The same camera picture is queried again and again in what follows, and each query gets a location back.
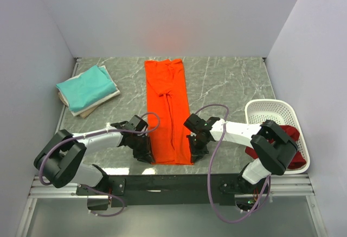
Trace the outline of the orange t-shirt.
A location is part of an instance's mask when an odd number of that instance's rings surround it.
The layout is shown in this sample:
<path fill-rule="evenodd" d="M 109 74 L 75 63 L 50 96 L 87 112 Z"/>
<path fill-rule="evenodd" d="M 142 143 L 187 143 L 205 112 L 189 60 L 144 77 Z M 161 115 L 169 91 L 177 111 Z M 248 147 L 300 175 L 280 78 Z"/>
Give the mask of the orange t-shirt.
<path fill-rule="evenodd" d="M 185 70 L 181 59 L 144 62 L 147 111 L 160 118 L 150 133 L 155 164 L 192 165 L 190 131 L 184 122 L 190 116 Z"/>

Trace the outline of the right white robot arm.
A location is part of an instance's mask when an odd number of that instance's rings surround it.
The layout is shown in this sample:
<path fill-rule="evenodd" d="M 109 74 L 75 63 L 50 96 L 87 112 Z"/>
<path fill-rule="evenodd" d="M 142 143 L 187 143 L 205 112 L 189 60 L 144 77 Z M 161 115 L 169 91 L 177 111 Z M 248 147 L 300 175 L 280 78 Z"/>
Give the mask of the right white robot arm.
<path fill-rule="evenodd" d="M 257 183 L 269 175 L 283 175 L 298 152 L 295 140 L 272 120 L 244 124 L 218 117 L 204 120 L 191 114 L 184 126 L 193 133 L 188 136 L 193 156 L 206 155 L 207 144 L 211 141 L 231 142 L 255 151 L 256 159 L 237 176 L 236 185 L 244 193 L 252 192 Z"/>

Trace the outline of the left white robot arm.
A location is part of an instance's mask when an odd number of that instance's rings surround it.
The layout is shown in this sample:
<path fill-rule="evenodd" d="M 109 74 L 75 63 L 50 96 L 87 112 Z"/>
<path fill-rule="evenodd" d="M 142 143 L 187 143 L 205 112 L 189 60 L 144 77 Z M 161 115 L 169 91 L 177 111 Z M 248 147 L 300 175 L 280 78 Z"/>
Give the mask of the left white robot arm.
<path fill-rule="evenodd" d="M 98 165 L 84 164 L 85 154 L 126 146 L 136 160 L 151 164 L 155 159 L 149 134 L 157 128 L 151 129 L 141 116 L 135 115 L 129 121 L 107 123 L 103 129 L 86 133 L 59 130 L 34 159 L 34 167 L 42 185 L 62 188 L 78 183 L 101 195 L 111 188 L 110 177 Z"/>

